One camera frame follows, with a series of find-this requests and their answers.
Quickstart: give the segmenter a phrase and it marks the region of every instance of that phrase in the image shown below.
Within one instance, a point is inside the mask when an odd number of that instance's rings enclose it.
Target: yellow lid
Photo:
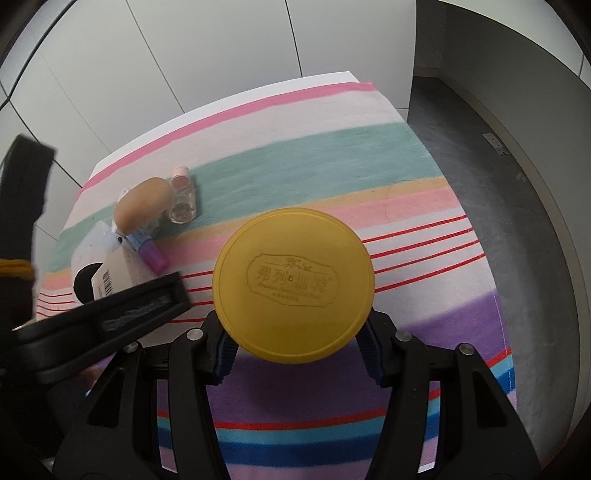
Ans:
[[[284,364],[345,346],[374,300],[374,269],[357,235],[316,210],[285,208],[244,224],[222,248],[213,303],[244,349]]]

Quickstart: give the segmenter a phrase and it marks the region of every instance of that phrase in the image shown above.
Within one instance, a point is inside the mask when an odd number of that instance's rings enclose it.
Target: small jar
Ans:
[[[189,223],[197,214],[195,186],[187,167],[175,167],[170,185],[174,190],[174,203],[168,209],[172,223]]]

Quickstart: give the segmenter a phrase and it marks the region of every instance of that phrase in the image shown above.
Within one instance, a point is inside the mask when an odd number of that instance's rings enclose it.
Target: striped tablecloth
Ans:
[[[124,187],[187,165],[203,214],[167,225],[158,244],[180,270],[194,307],[148,335],[170,341],[212,310],[212,270],[230,235],[286,206],[347,223],[375,267],[374,307],[424,342],[474,344],[515,405],[511,350],[480,243],[441,171],[374,88],[350,74],[291,80],[189,112],[101,162],[58,241],[38,302],[42,319],[77,304],[72,251],[98,220],[110,222]],[[354,342],[324,360],[278,365],[239,350],[230,376],[208,390],[233,479],[365,476],[389,390],[368,377]],[[163,465],[174,469],[166,384],[159,385]],[[434,462],[439,391],[432,385],[421,468]]]

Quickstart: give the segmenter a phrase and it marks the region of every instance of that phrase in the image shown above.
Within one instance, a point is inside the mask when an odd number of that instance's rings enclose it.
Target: green stripe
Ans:
[[[191,174],[200,186],[202,215],[187,225],[167,223],[158,238],[275,208],[437,177],[441,171],[409,126],[400,122],[276,142],[194,168]],[[72,251],[95,222],[110,223],[112,209],[108,206],[65,230],[50,271],[67,268]]]

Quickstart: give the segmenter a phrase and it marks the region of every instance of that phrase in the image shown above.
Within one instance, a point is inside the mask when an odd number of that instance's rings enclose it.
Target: barcode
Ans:
[[[113,285],[111,284],[111,274],[109,270],[103,273],[103,283],[105,285],[105,297],[113,295]]]

